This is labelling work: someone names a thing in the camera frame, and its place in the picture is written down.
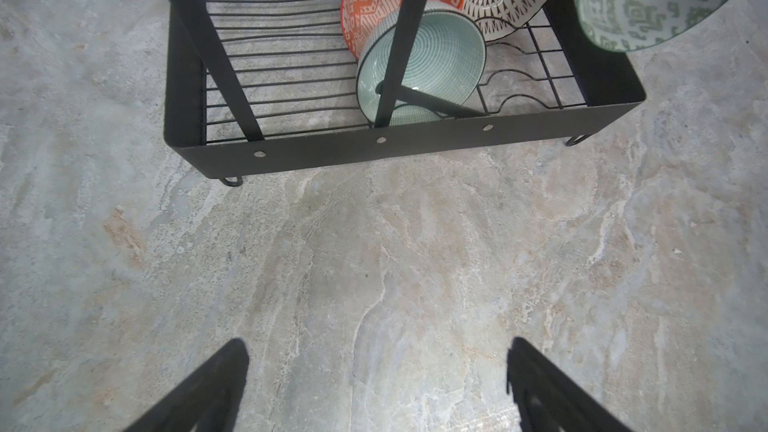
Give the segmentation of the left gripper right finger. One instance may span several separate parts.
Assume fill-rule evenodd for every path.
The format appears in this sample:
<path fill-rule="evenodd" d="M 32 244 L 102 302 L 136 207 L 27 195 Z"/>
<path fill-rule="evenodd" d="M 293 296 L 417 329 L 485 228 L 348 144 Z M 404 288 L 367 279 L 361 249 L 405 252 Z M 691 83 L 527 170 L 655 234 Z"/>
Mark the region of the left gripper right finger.
<path fill-rule="evenodd" d="M 523 431 L 622 431 L 618 420 L 523 337 L 507 353 L 506 392 Z"/>

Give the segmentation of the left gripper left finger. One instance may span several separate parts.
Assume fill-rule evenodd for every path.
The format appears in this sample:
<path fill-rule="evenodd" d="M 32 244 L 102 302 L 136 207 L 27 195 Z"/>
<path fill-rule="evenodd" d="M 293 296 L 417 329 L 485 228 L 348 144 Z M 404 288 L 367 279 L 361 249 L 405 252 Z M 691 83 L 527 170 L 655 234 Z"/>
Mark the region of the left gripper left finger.
<path fill-rule="evenodd" d="M 127 429 L 232 431 L 248 366 L 245 342 L 231 339 Z"/>

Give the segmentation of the pale green bowl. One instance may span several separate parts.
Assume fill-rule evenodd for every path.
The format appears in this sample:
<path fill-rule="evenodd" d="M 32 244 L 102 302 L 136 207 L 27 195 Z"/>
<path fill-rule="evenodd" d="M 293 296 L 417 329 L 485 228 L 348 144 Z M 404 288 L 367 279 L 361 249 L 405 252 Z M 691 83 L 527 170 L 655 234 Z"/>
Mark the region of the pale green bowl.
<path fill-rule="evenodd" d="M 398 13 L 385 17 L 373 30 L 359 58 L 356 76 L 358 105 L 373 123 L 384 80 Z M 462 105 L 471 96 L 485 69 L 484 36 L 460 10 L 428 1 L 419 24 L 402 84 L 413 90 Z"/>

